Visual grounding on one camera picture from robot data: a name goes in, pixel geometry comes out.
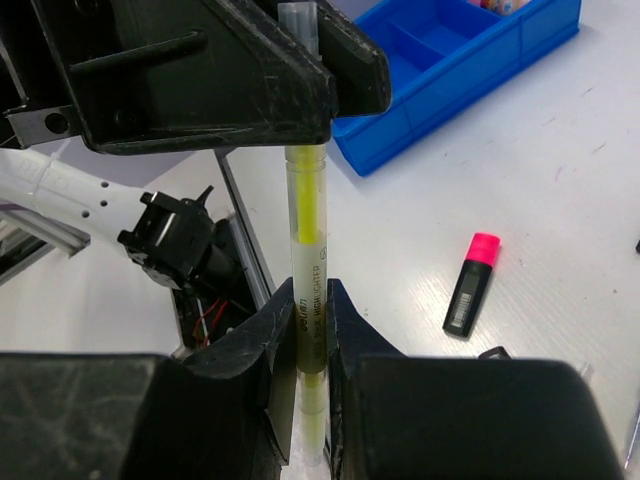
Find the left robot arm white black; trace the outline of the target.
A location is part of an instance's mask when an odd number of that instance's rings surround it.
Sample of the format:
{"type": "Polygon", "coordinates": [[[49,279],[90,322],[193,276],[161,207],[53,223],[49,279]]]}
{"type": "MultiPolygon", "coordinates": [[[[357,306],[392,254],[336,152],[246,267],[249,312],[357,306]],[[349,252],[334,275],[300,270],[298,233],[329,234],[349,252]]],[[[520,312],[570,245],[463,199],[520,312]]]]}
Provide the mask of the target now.
{"type": "Polygon", "coordinates": [[[225,292],[240,266],[204,197],[126,187],[38,151],[79,137],[126,156],[321,145],[391,103],[382,48],[327,1],[5,1],[1,196],[101,238],[171,289],[225,292]]]}

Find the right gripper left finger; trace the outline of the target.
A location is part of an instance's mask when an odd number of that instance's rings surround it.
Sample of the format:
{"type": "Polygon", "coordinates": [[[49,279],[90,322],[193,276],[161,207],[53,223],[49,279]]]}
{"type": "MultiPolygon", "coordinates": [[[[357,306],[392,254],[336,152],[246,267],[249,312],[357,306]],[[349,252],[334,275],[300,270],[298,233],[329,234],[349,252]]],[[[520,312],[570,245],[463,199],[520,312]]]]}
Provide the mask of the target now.
{"type": "Polygon", "coordinates": [[[251,318],[178,360],[5,353],[5,479],[276,479],[296,388],[290,282],[251,318]]]}

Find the yellow slim highlighter pen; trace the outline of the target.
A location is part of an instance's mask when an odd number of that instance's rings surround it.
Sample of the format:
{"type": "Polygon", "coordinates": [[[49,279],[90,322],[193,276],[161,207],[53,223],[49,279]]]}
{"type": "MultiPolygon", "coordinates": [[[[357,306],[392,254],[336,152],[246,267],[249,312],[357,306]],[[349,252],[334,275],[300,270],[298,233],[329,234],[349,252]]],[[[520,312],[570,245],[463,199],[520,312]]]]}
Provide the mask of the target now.
{"type": "Polygon", "coordinates": [[[327,393],[326,146],[285,148],[303,458],[324,457],[327,393]]]}

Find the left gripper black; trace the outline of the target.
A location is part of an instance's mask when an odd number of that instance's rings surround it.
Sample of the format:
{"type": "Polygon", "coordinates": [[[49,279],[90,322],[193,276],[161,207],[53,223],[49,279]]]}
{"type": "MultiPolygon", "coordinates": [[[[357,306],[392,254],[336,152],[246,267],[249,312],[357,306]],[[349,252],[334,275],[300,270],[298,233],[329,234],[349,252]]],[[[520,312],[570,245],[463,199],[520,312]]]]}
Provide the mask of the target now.
{"type": "Polygon", "coordinates": [[[1,147],[85,138],[31,1],[1,3],[1,147]]]}

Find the pink cap pencil tube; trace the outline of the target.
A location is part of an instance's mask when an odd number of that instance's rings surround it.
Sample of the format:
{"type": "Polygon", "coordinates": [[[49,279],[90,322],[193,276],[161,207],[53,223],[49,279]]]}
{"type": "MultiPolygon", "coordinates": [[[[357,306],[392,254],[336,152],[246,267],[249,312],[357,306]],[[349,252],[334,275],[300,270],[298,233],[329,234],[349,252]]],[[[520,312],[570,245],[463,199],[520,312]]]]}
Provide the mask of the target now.
{"type": "Polygon", "coordinates": [[[500,16],[510,16],[530,2],[531,0],[470,0],[472,5],[500,16]]]}

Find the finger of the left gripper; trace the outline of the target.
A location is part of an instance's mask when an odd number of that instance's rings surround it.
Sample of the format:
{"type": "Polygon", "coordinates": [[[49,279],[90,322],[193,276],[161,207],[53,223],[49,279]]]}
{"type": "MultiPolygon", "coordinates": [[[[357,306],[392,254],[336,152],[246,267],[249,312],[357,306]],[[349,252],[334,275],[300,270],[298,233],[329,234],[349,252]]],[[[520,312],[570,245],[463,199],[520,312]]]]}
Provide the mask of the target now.
{"type": "Polygon", "coordinates": [[[37,1],[34,10],[93,151],[329,139],[331,74],[254,2],[37,1]]]}
{"type": "Polygon", "coordinates": [[[386,54],[328,1],[316,3],[319,53],[312,58],[312,115],[339,118],[384,113],[391,105],[386,54]]]}

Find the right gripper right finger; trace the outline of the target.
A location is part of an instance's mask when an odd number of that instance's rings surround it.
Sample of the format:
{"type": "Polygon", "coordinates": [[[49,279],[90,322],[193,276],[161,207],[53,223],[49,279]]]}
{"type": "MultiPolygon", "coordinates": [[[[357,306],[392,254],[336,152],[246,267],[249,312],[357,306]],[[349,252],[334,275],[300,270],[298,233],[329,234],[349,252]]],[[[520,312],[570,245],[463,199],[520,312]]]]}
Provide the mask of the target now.
{"type": "Polygon", "coordinates": [[[620,479],[591,390],[542,359],[411,357],[328,285],[335,479],[620,479]]]}

